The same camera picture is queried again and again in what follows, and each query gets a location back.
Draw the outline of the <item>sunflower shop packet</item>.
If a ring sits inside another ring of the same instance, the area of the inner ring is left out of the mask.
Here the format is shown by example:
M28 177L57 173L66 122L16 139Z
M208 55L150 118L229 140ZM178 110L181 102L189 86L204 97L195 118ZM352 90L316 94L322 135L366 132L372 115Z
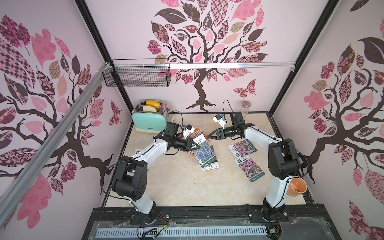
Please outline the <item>sunflower shop packet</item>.
M193 133L189 134L189 138L195 139L198 136L203 135L203 134L204 134L204 132L201 129L196 128Z

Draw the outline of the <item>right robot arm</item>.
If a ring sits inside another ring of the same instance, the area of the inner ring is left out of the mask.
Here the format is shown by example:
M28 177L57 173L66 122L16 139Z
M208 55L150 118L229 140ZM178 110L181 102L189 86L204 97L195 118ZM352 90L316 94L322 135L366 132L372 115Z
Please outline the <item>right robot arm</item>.
M295 178L294 173L301 166L298 151L292 140L270 136L254 124L246 123L242 113L234 112L230 117L232 125L226 127L224 115L215 115L213 121L221 127L208 134L208 138L220 141L239 136L268 151L268 168L272 179L269 192L263 201L261 216L267 222L274 222L285 212L287 191Z

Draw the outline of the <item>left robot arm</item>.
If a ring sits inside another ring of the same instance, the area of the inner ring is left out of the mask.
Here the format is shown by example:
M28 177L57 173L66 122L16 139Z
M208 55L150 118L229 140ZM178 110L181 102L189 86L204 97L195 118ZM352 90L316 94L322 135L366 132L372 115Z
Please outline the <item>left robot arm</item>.
M139 153L119 159L112 180L112 190L130 201L143 222L151 224L156 220L156 203L146 192L148 168L170 148L182 152L199 150L201 147L191 138L178 137L180 125L167 123L163 131L153 137L153 141Z

